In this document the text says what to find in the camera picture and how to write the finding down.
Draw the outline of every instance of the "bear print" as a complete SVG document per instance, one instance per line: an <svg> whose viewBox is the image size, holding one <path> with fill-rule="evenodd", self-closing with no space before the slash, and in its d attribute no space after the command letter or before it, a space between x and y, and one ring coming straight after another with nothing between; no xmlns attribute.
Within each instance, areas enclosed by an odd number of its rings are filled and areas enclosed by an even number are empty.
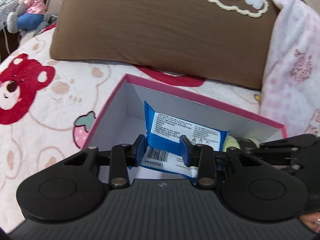
<svg viewBox="0 0 320 240"><path fill-rule="evenodd" d="M19 173L22 151L15 140L12 139L12 126L2 125L0 143L0 192L7 179L15 179Z"/></svg>
<svg viewBox="0 0 320 240"><path fill-rule="evenodd" d="M53 81L37 94L29 114L39 125L72 132L75 119L96 110L99 86L110 76L110 69L108 66L81 62L77 66L78 71L75 71L74 64L55 64Z"/></svg>
<svg viewBox="0 0 320 240"><path fill-rule="evenodd" d="M19 121L32 105L37 91L47 87L55 75L51 66L42 66L23 53L0 74L0 124Z"/></svg>

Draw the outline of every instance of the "mattress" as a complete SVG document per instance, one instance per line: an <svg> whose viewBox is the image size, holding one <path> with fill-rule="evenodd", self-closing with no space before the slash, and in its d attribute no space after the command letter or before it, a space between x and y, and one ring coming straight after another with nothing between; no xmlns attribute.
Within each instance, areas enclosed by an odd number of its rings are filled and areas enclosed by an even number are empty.
<svg viewBox="0 0 320 240"><path fill-rule="evenodd" d="M0 65L0 227L6 232L23 221L18 185L79 151L126 73L259 112L260 93L235 85L107 60L55 61L53 32L31 38Z"/></svg>

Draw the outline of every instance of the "finger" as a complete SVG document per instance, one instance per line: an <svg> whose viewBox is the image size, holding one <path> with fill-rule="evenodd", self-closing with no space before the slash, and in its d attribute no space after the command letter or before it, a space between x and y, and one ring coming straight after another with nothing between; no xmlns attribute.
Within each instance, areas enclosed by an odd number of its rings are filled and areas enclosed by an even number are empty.
<svg viewBox="0 0 320 240"><path fill-rule="evenodd" d="M320 227L315 225L314 223L311 223L311 222L304 222L303 223L309 228L311 229L312 231L318 233L320 231Z"/></svg>
<svg viewBox="0 0 320 240"><path fill-rule="evenodd" d="M320 219L320 212L314 212L308 215L302 215L300 217L301 220L305 222L316 222L318 219Z"/></svg>

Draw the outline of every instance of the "blue pants on plush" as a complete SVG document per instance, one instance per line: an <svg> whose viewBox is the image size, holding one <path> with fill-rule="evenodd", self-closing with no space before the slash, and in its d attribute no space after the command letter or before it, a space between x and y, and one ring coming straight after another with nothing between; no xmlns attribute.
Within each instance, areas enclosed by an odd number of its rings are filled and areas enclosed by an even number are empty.
<svg viewBox="0 0 320 240"><path fill-rule="evenodd" d="M43 14L26 13L18 17L17 24L19 30L31 31L43 22Z"/></svg>

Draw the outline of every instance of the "red bear print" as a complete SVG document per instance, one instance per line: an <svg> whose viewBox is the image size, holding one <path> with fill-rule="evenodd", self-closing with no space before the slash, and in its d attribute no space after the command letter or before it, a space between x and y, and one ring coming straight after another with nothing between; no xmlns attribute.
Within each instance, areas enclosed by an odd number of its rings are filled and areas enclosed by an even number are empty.
<svg viewBox="0 0 320 240"><path fill-rule="evenodd" d="M29 110L38 90L48 86L55 75L51 66L42 66L23 53L0 74L0 124L19 121Z"/></svg>
<svg viewBox="0 0 320 240"><path fill-rule="evenodd" d="M138 70L145 73L146 75L150 76L151 78L172 86L200 87L205 82L205 78L201 78L197 76L191 76L191 75L171 76L151 67L139 66L139 65L135 65L135 67Z"/></svg>

